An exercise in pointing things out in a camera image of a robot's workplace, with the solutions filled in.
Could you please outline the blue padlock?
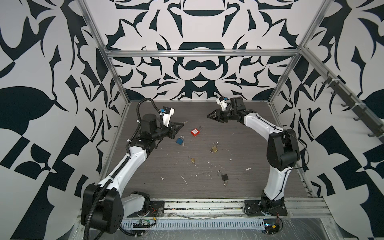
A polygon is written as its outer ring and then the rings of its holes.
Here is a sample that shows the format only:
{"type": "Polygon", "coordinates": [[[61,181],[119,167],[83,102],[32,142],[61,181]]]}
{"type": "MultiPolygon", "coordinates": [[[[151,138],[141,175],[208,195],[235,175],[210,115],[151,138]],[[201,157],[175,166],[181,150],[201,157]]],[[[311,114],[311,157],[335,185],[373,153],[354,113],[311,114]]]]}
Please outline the blue padlock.
{"type": "Polygon", "coordinates": [[[179,136],[176,140],[176,143],[180,146],[184,146],[185,143],[184,143],[184,139],[185,139],[185,136],[179,136]]]}

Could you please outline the red padlock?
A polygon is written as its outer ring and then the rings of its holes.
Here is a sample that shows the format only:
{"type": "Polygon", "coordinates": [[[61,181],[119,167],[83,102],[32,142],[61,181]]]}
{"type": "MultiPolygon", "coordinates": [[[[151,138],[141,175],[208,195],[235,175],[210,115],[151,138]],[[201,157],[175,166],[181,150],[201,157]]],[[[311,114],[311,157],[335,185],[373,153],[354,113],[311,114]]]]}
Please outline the red padlock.
{"type": "Polygon", "coordinates": [[[194,128],[192,131],[191,131],[191,134],[196,137],[197,135],[200,134],[201,130],[203,129],[203,127],[199,126],[197,128],[194,128]]]}

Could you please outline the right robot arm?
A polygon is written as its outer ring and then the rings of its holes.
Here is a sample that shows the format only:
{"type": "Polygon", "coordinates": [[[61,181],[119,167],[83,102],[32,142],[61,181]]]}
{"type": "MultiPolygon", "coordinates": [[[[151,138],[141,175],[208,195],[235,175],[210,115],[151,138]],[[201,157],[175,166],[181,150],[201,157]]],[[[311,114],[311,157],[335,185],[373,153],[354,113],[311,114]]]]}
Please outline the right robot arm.
{"type": "Polygon", "coordinates": [[[267,160],[270,173],[267,185],[261,198],[260,209],[283,207],[284,190],[288,177],[300,160],[299,140],[291,128],[281,128],[264,119],[253,110],[247,110],[243,98],[219,97],[216,103],[220,106],[208,115],[208,118],[220,123],[237,121],[251,128],[267,142],[267,160]]]}

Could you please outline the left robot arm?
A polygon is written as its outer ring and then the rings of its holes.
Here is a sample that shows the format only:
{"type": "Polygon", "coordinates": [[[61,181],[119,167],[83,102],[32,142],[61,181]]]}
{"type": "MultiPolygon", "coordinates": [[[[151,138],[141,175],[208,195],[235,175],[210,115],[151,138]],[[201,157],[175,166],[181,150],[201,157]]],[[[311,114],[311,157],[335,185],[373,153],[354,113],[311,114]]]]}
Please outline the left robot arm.
{"type": "Polygon", "coordinates": [[[83,238],[90,238],[90,230],[98,230],[96,239],[104,233],[121,230],[124,217],[131,214],[147,214],[150,197],[142,192],[132,192],[122,199],[123,192],[134,173],[150,156],[164,138],[174,139],[184,126],[171,120],[175,110],[158,108],[153,99],[145,98],[137,104],[138,126],[127,140],[126,154],[117,166],[99,183],[86,187],[83,193],[81,224],[83,238]]]}

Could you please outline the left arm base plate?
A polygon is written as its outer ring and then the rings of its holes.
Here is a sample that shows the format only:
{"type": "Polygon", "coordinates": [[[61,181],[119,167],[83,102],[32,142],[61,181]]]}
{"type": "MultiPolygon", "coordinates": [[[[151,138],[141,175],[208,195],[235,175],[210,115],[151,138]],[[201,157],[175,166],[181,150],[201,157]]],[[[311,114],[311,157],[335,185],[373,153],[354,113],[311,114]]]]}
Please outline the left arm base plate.
{"type": "Polygon", "coordinates": [[[164,215],[165,201],[150,201],[148,210],[145,213],[145,217],[158,218],[164,215]]]}

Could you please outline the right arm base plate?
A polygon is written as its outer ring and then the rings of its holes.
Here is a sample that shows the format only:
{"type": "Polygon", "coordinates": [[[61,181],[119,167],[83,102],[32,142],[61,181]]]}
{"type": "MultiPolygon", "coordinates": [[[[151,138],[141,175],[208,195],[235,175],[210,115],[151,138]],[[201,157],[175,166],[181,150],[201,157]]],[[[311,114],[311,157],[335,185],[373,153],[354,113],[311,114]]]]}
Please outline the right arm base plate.
{"type": "Polygon", "coordinates": [[[270,201],[269,199],[245,200],[244,203],[244,213],[249,217],[286,217],[288,215],[284,198],[278,201],[270,201]]]}

